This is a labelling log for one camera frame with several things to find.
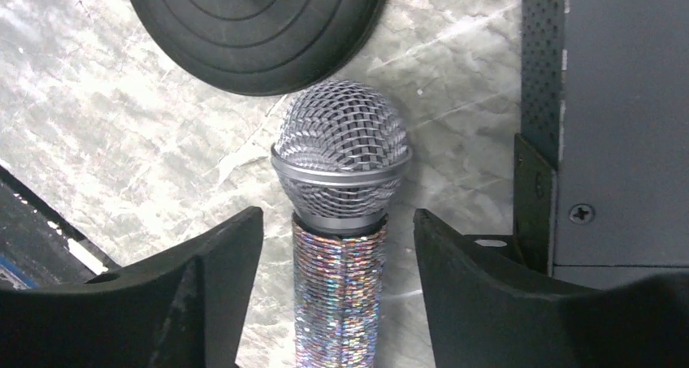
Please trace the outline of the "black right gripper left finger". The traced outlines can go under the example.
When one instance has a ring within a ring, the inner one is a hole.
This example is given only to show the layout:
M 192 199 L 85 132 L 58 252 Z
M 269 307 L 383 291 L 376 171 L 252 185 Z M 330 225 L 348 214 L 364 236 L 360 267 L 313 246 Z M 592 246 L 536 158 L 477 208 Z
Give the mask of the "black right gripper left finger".
M 251 206 L 84 284 L 1 293 L 4 367 L 233 367 L 262 251 Z

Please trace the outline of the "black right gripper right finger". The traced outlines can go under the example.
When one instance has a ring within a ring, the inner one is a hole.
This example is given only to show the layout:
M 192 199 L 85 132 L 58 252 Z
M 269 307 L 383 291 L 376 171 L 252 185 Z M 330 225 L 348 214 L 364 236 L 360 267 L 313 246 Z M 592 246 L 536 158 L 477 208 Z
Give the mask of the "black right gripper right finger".
M 685 367 L 688 277 L 594 289 L 518 263 L 426 209 L 414 243 L 438 367 Z

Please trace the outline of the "glitter copper microphone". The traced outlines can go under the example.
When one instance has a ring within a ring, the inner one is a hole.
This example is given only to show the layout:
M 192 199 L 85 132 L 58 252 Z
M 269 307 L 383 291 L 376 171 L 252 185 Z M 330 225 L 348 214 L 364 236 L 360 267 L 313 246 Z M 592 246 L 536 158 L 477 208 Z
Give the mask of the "glitter copper microphone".
M 412 159 L 393 101 L 352 80 L 300 92 L 271 164 L 293 206 L 295 364 L 371 367 L 388 207 Z

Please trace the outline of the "short black clip stand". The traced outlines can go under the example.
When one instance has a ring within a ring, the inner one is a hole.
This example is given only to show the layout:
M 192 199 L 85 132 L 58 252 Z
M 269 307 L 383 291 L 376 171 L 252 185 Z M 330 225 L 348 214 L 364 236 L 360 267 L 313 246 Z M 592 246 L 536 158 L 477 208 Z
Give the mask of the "short black clip stand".
M 387 0 L 129 0 L 157 46 L 225 92 L 296 92 L 337 73 L 369 40 Z

